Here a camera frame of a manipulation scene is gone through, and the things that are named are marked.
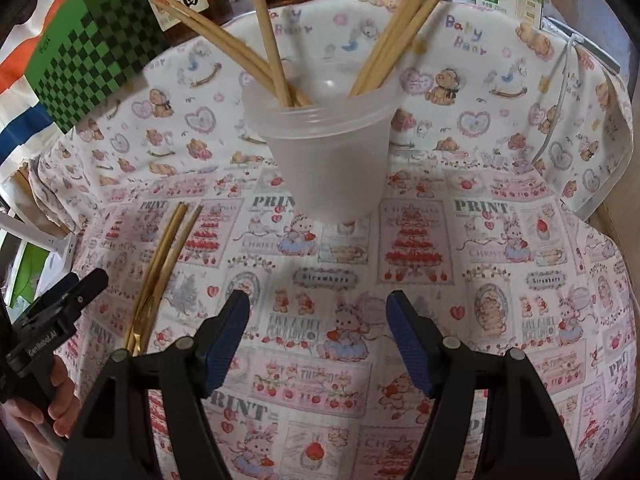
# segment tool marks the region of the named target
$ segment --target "chopstick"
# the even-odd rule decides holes
[[[367,82],[360,94],[375,90],[376,88],[379,88],[380,85],[382,85],[396,62],[398,62],[398,59],[402,56],[409,44],[414,40],[415,35],[418,34],[420,29],[424,25],[424,22],[427,21],[427,18],[433,12],[433,9],[435,9],[439,1],[440,0],[426,0],[420,6],[420,9],[418,10],[418,12],[416,12],[415,16],[412,17],[409,24],[400,33],[400,36],[380,57],[378,65],[374,67],[374,69],[369,73],[369,78],[367,79]]]
[[[183,22],[203,38],[206,38],[206,40],[238,63],[271,94],[276,95],[274,81],[271,78],[271,69],[268,63],[256,54],[255,50],[177,0],[154,0],[153,3],[164,12]],[[309,97],[293,85],[288,84],[288,88],[295,105],[311,106],[313,104]]]
[[[171,247],[171,243],[174,241],[175,234],[178,232],[180,223],[187,213],[187,206],[183,202],[178,203],[178,207],[174,210],[167,228],[162,233],[160,243],[154,251],[154,255],[151,258],[151,263],[147,267],[145,274],[142,278],[142,288],[138,293],[136,301],[133,307],[133,320],[127,330],[127,335],[124,338],[124,348],[133,352],[140,339],[140,316],[144,307],[148,301],[149,294],[153,290],[154,283],[158,280],[158,274],[162,268],[162,264],[166,260],[166,256]]]
[[[400,5],[398,5],[396,12],[394,12],[391,20],[386,24],[385,30],[382,31],[382,34],[374,44],[369,57],[367,57],[367,61],[360,69],[358,77],[356,78],[356,82],[351,87],[349,97],[354,97],[363,93],[363,90],[366,87],[367,79],[369,78],[374,67],[377,65],[377,63],[379,63],[380,56],[383,55],[385,50],[389,49],[390,44],[395,41],[401,31],[404,30],[407,25],[409,25],[412,17],[415,16],[416,12],[418,12],[418,10],[420,9],[420,5],[423,2],[424,0],[400,1]]]
[[[264,43],[264,49],[267,51],[267,60],[269,61],[269,66],[271,67],[271,77],[273,77],[276,97],[278,98],[280,106],[284,108],[291,108],[293,106],[291,102],[291,95],[289,94],[287,79],[284,76],[284,70],[282,68],[282,61],[280,60],[280,52],[278,51],[276,37],[273,34],[273,27],[271,26],[271,19],[269,17],[269,9],[267,9],[267,2],[265,0],[253,1],[255,7],[255,15],[258,17],[258,25],[260,25],[262,42]]]
[[[160,277],[156,282],[153,293],[148,298],[146,309],[142,312],[142,315],[140,317],[140,338],[136,347],[131,351],[132,355],[134,356],[146,353],[146,349],[149,346],[149,340],[151,338],[151,331],[154,328],[156,317],[158,316],[158,310],[160,308],[160,302],[162,301],[162,295],[164,294],[167,283],[169,283],[171,273],[174,272],[174,267],[178,261],[178,257],[180,257],[180,252],[182,252],[184,244],[186,243],[187,238],[189,237],[189,234],[191,233],[191,230],[197,222],[201,212],[202,206],[199,205],[194,210],[193,214],[189,218],[189,221],[184,226],[182,232],[180,232],[180,236],[175,241],[174,248],[171,250],[171,253],[169,254],[164,265],[162,265]]]

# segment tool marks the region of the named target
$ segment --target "striped fabric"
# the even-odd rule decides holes
[[[38,0],[27,22],[0,47],[0,182],[62,135],[38,102],[24,70],[47,23],[65,0]]]

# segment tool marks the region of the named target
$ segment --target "translucent white cup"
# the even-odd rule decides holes
[[[290,80],[314,106],[280,108],[259,83],[244,87],[246,124],[269,146],[296,207],[329,224],[374,211],[385,187],[391,118],[401,103],[397,73],[348,98],[359,67],[324,63]]]

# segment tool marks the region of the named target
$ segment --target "silver screw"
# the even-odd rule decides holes
[[[511,356],[511,359],[515,359],[516,361],[522,361],[527,356],[519,348],[512,348],[509,350],[509,355]]]
[[[111,354],[111,359],[117,363],[124,361],[129,355],[129,352],[124,348],[119,348],[113,354]]]
[[[455,350],[456,348],[460,348],[460,339],[448,335],[442,340],[442,344],[449,350]]]
[[[178,350],[188,350],[193,346],[193,338],[188,335],[181,337],[178,341],[175,342],[175,347]]]

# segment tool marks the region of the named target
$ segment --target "orange stripe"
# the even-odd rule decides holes
[[[64,1],[65,0],[53,1],[51,7],[49,7],[49,10],[47,11],[47,15],[45,16],[44,27],[42,30],[46,29],[47,25],[53,16],[55,16],[56,11]],[[27,64],[31,58],[31,53],[34,51],[39,41],[40,36],[24,40],[20,45],[14,48],[12,53],[9,54],[0,64],[0,93],[7,90],[24,75],[24,70],[27,68]]]

